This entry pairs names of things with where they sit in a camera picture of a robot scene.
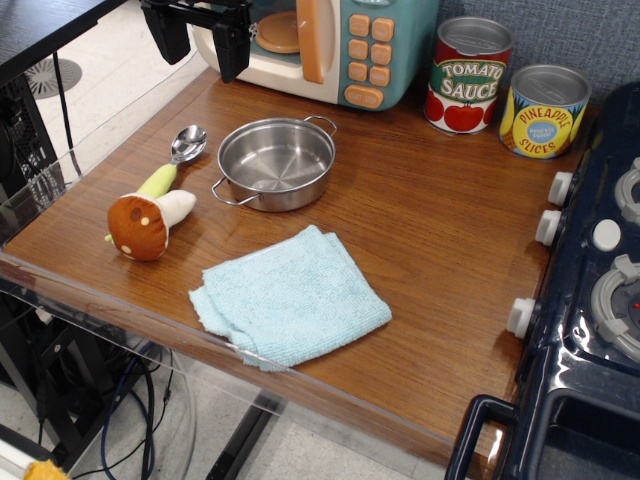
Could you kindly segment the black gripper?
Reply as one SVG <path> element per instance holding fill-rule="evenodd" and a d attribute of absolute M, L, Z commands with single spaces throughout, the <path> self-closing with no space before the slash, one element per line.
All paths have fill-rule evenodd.
<path fill-rule="evenodd" d="M 146 25 L 162 58 L 175 65 L 186 57 L 190 41 L 186 24 L 213 29 L 219 71 L 224 83 L 248 66 L 252 1 L 142 1 Z"/>

